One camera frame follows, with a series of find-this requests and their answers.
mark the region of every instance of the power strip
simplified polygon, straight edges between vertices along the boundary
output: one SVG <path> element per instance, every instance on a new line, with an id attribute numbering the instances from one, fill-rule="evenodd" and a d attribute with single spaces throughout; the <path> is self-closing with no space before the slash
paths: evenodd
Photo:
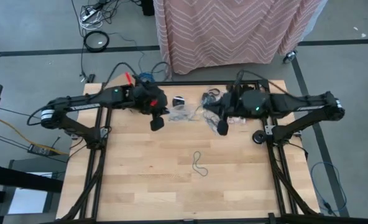
<path id="1" fill-rule="evenodd" d="M 89 12 L 89 14 L 88 14 L 88 15 L 84 15 L 84 16 L 81 18 L 81 20 L 82 20 L 83 22 L 86 22 L 90 17 L 92 17 L 93 15 L 95 15 L 97 12 L 98 12 L 98 10 L 95 10 L 95 9 L 91 8 L 91 11 Z"/>

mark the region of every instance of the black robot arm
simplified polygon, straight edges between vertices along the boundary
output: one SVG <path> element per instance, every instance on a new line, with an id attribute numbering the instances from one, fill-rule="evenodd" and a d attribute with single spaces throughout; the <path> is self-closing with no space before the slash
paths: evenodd
<path id="1" fill-rule="evenodd" d="M 256 137 L 260 136 L 260 141 L 254 140 L 260 144 L 267 138 L 276 144 L 281 144 L 290 139 L 293 133 L 317 122 L 338 121 L 344 116 L 344 109 L 339 100 L 329 91 L 318 96 L 295 97 L 287 93 L 266 93 L 238 83 L 229 86 L 228 92 L 218 101 L 204 104 L 203 108 L 219 116 L 220 122 L 217 130 L 220 135 L 227 135 L 227 118 L 230 116 L 250 119 L 268 118 L 269 116 L 283 118 L 291 112 L 311 111 L 286 126 L 268 127 L 270 129 L 267 133 L 256 132 Z"/>
<path id="2" fill-rule="evenodd" d="M 164 124 L 160 116 L 168 113 L 166 95 L 156 84 L 133 77 L 135 85 L 114 86 L 92 95 L 67 96 L 50 101 L 42 110 L 41 125 L 48 129 L 64 129 L 68 134 L 83 137 L 89 149 L 103 147 L 100 130 L 86 127 L 69 118 L 68 112 L 99 107 L 122 110 L 130 108 L 152 115 L 151 130 L 162 128 Z"/>

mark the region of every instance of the small wheel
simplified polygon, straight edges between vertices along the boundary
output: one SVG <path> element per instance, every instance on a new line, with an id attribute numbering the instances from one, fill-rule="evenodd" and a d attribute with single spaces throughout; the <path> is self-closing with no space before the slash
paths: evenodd
<path id="1" fill-rule="evenodd" d="M 285 58 L 283 59 L 283 63 L 289 63 L 297 56 L 297 50 L 292 50 L 291 52 L 287 53 Z"/>
<path id="2" fill-rule="evenodd" d="M 256 144 L 263 144 L 267 140 L 267 134 L 264 131 L 258 130 L 252 135 L 252 139 Z"/>

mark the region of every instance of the wooden table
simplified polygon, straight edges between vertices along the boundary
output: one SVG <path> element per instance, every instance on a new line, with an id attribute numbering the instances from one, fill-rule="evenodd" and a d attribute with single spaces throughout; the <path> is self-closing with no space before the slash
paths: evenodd
<path id="1" fill-rule="evenodd" d="M 285 89 L 284 81 L 274 82 Z M 125 83 L 121 75 L 110 86 Z M 224 89 L 224 86 L 161 86 L 161 89 L 169 103 L 174 96 L 182 96 L 186 104 L 198 105 L 202 93 L 212 87 Z M 96 93 L 100 88 L 101 84 L 86 84 L 84 92 Z M 273 86 L 270 91 L 279 92 Z M 80 111 L 78 121 L 91 127 L 95 117 L 96 109 Z M 269 212 L 279 216 L 267 146 L 251 140 L 254 131 L 262 129 L 261 121 L 232 124 L 227 136 L 218 136 L 203 120 L 169 121 L 164 116 L 165 127 L 156 132 L 150 130 L 150 120 L 151 116 L 129 110 L 113 111 L 97 221 L 260 218 L 267 217 Z M 293 120 L 290 114 L 279 123 Z M 298 138 L 292 138 L 291 142 L 301 146 Z M 284 150 L 294 188 L 318 212 L 303 151 L 291 145 Z M 198 164 L 208 169 L 206 177 L 192 168 L 195 151 L 201 152 Z M 57 218 L 68 212 L 83 190 L 89 154 L 84 149 L 70 159 Z M 287 193 L 282 188 L 286 209 L 290 211 Z M 92 202 L 93 194 L 89 197 L 88 216 Z"/>

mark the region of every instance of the striped fabric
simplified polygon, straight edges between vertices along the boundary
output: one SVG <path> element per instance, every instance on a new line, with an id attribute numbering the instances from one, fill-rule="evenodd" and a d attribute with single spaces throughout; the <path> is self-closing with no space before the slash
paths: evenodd
<path id="1" fill-rule="evenodd" d="M 270 63 L 293 50 L 321 0 L 154 0 L 162 58 L 174 72 Z"/>

